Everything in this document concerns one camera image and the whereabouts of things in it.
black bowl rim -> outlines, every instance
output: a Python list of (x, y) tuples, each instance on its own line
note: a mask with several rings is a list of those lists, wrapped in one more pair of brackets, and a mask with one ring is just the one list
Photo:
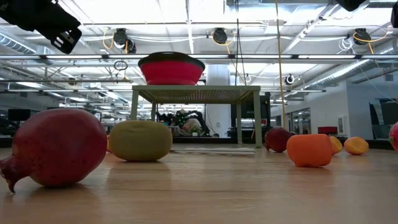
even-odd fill
[(179, 62), (187, 62), (194, 65), (198, 65), (204, 71), (206, 65), (199, 59), (193, 58), (187, 54), (181, 52), (155, 52), (152, 53), (138, 61), (138, 67), (141, 68), (141, 65), (145, 63), (153, 63), (153, 62), (161, 62), (161, 61), (179, 61)]

red bowl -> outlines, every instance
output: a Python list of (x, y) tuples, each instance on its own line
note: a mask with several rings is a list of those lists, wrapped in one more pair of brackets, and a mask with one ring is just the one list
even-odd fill
[(180, 52), (156, 52), (138, 66), (148, 85), (195, 85), (205, 69), (203, 62)]

yellow cable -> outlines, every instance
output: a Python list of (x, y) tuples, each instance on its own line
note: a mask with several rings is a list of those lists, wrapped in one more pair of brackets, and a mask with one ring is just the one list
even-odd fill
[(214, 38), (213, 38), (213, 34), (214, 34), (214, 31), (213, 32), (211, 32), (211, 39), (213, 40), (213, 42), (216, 44), (216, 45), (220, 45), (220, 46), (228, 46), (229, 44), (232, 44), (232, 42), (234, 42), (234, 40), (231, 40), (229, 43), (227, 43), (227, 44), (219, 44), (219, 43), (217, 43), (215, 40), (214, 40)]
[(384, 37), (378, 38), (378, 39), (376, 39), (376, 40), (363, 40), (363, 39), (359, 39), (359, 38), (357, 38), (357, 37), (355, 36), (355, 34), (357, 34), (357, 32), (355, 32), (355, 33), (353, 34), (354, 39), (359, 40), (359, 41), (362, 41), (362, 42), (365, 42), (365, 43), (372, 43), (372, 42), (377, 42), (377, 41), (379, 41), (379, 40), (382, 40), (382, 39), (386, 38), (387, 35), (388, 35), (388, 32), (386, 32), (386, 34), (384, 35)]
[(280, 85), (280, 95), (282, 97), (282, 119), (284, 121), (284, 128), (286, 129), (285, 96), (284, 96), (284, 87), (282, 85), (282, 49), (280, 47), (278, 0), (275, 0), (275, 5), (276, 5), (276, 23), (277, 23), (276, 26), (278, 31), (279, 85)]
[(129, 51), (128, 51), (128, 48), (129, 47), (129, 42), (126, 40), (126, 49), (124, 50), (124, 52), (126, 53), (126, 54), (128, 54), (129, 53)]
[(371, 49), (372, 54), (374, 54), (371, 43), (368, 43), (368, 44), (369, 44), (369, 48)]
[(105, 44), (105, 39), (102, 40), (102, 44), (103, 44), (104, 47), (105, 47), (106, 49), (108, 49), (108, 50), (112, 49), (112, 47), (113, 47), (113, 35), (114, 35), (114, 34), (112, 34), (112, 43), (111, 43), (111, 46), (110, 46), (110, 47), (108, 47), (108, 46)]

pillar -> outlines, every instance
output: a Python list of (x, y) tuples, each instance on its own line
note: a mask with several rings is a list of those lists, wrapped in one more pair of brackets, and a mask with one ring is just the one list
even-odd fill
[[(207, 85), (229, 85), (228, 65), (208, 65), (207, 68)], [(220, 138), (227, 138), (227, 131), (231, 127), (231, 106), (209, 104), (206, 110), (206, 123), (210, 128), (210, 134), (217, 133)]]

table leg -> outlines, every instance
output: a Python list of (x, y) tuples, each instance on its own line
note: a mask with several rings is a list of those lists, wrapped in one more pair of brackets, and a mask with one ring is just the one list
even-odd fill
[(256, 131), (256, 147), (262, 147), (260, 91), (253, 92), (254, 100), (254, 130)]
[(152, 103), (152, 111), (150, 112), (150, 120), (155, 121), (156, 119), (156, 103)]
[(138, 96), (139, 96), (139, 90), (134, 90), (132, 92), (131, 114), (130, 114), (130, 119), (133, 121), (137, 120)]
[(242, 144), (242, 110), (240, 103), (236, 105), (236, 132), (238, 134), (238, 144)]

